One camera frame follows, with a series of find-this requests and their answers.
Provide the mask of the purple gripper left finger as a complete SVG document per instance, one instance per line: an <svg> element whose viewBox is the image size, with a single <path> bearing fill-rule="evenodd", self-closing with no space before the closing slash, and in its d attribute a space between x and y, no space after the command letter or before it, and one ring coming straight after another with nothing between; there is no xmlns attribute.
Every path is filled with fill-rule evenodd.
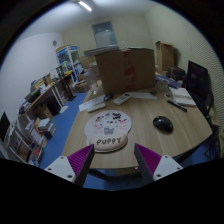
<svg viewBox="0 0 224 224"><path fill-rule="evenodd" d="M59 156L46 168L46 171L83 186L94 154L94 145L86 146L68 157Z"/></svg>

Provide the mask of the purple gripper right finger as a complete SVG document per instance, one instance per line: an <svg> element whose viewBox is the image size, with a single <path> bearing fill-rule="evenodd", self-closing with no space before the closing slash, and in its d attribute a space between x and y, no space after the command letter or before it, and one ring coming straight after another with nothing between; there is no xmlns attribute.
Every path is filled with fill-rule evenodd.
<svg viewBox="0 0 224 224"><path fill-rule="evenodd" d="M160 180L182 169L182 166L169 155L161 156L140 144L135 144L134 155L145 184Z"/></svg>

